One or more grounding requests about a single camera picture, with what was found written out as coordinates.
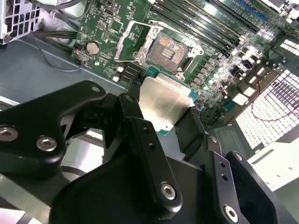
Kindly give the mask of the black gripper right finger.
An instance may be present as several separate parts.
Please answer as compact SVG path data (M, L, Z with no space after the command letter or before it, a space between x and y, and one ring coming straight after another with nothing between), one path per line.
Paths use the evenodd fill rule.
M206 224L288 224L290 213L236 151L223 155L192 108L175 124L184 161L201 169L200 212Z

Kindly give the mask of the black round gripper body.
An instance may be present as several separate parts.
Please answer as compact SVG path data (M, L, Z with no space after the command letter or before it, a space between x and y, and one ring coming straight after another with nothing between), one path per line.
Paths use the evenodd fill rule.
M53 202L51 224L217 224L223 220L209 177L225 166L204 154L204 168L150 151L120 154L67 185Z

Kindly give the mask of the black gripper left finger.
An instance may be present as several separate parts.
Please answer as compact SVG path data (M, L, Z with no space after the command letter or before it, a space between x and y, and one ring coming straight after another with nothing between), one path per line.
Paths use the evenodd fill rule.
M53 176L60 170L66 141L89 128L104 132L111 156L103 164L125 153L142 158L150 151L164 152L135 98L114 96L82 81L0 113L0 170L31 178Z

